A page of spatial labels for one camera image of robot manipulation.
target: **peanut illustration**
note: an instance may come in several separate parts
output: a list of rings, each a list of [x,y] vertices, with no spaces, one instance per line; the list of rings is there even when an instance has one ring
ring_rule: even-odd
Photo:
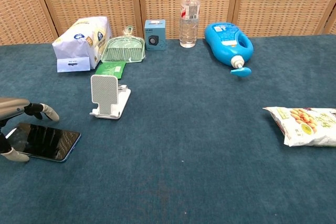
[[[307,123],[316,133],[317,123],[314,120],[314,117],[306,112],[304,109],[292,109],[290,111],[290,115],[295,118],[295,121],[299,124]]]

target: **green packet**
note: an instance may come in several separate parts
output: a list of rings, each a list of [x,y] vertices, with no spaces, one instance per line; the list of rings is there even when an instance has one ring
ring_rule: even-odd
[[[125,61],[103,62],[98,66],[96,74],[115,76],[118,79],[121,79],[125,65]]]

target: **blue box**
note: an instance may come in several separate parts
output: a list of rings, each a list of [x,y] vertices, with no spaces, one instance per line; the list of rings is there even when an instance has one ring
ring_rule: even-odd
[[[146,20],[144,30],[146,50],[166,49],[166,21],[164,19]]]

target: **blue label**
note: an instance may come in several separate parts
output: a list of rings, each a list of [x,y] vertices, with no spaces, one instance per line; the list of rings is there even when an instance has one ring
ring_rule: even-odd
[[[84,35],[83,34],[76,34],[74,36],[74,39],[80,39],[80,38],[84,38]]]
[[[212,27],[221,41],[236,40],[235,34],[239,31],[233,24],[218,24]]]
[[[98,32],[98,41],[101,41],[102,38],[103,38],[103,34],[101,32]]]

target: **blue detergent bottle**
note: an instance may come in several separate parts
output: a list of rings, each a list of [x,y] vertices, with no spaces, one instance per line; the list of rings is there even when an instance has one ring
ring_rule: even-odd
[[[251,70],[243,67],[253,52],[253,45],[247,36],[232,23],[212,23],[205,28],[205,40],[220,62],[232,66],[231,73],[246,77]]]

